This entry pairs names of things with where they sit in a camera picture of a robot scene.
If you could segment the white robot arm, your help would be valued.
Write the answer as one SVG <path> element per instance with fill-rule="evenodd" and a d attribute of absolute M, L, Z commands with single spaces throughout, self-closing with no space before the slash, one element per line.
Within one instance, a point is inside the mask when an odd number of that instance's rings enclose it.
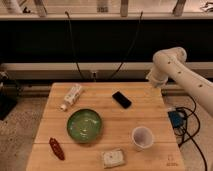
<path fill-rule="evenodd" d="M 213 117 L 213 83 L 188 69 L 186 58 L 182 47 L 157 51 L 146 79 L 153 87 L 161 87 L 172 78 Z"/>

